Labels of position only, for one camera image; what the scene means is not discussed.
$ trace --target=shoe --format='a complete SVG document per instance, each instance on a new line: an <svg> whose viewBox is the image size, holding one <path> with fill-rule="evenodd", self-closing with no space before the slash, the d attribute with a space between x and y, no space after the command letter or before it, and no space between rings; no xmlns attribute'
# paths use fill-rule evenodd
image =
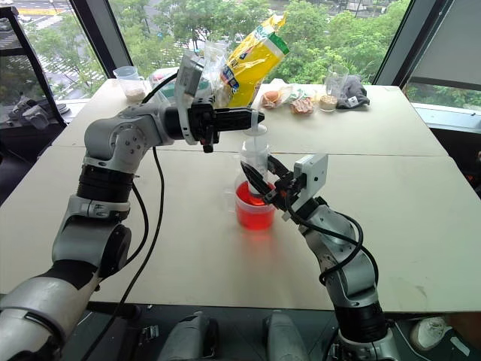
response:
<svg viewBox="0 0 481 361"><path fill-rule="evenodd" d="M452 327L442 317L431 317L419 321L411 331L411 345L417 351L428 351L441 343Z"/></svg>

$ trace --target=food packet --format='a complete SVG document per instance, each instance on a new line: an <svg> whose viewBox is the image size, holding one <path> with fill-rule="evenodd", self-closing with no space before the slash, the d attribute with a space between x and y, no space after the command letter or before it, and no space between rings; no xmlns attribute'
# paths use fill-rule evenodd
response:
<svg viewBox="0 0 481 361"><path fill-rule="evenodd" d="M252 104L262 79L289 52L286 43L276 35L285 22L285 15L273 15L232 52L220 74L225 85L216 95L225 99L223 106L233 108Z"/></svg>

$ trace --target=red liquid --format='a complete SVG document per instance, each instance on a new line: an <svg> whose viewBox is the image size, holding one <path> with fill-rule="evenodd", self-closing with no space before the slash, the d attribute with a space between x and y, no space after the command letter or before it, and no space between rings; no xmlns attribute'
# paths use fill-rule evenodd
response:
<svg viewBox="0 0 481 361"><path fill-rule="evenodd" d="M249 192L249 184L247 181L243 182L235 192L237 197L239 197L240 200L244 201L248 205L265 205L262 199L253 196ZM274 220L275 208L272 208L265 213L253 214L246 211L236 203L235 211L237 214L237 220L242 226L246 227L247 229L260 230L269 228L271 226L272 221Z"/></svg>

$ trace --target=white table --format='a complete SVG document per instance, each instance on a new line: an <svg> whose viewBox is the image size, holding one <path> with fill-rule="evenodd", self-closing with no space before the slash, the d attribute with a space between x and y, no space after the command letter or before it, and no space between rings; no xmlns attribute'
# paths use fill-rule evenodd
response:
<svg viewBox="0 0 481 361"><path fill-rule="evenodd" d="M75 192L82 147L51 147L0 208L0 292L50 267L53 239ZM292 165L299 155L280 154ZM225 205L233 153L161 149L165 214L160 239L129 302L331 309L319 268L293 223L242 229ZM148 153L136 180L151 223L159 177ZM481 202L447 156L329 158L321 191L356 218L380 267L386 311L480 311ZM143 232L133 195L133 250ZM140 259L106 280L93 300L118 301Z"/></svg>
<svg viewBox="0 0 481 361"><path fill-rule="evenodd" d="M269 85L262 86L260 95ZM371 105L332 113L317 110L309 117L291 115L289 108L265 111L271 151L276 153L375 154L447 156L409 101L395 86L366 86ZM116 80L107 80L77 119L53 142L55 146L82 147L86 127L94 120L113 117L129 105ZM245 136L225 132L215 151L236 152ZM199 150L178 141L173 150Z"/></svg>

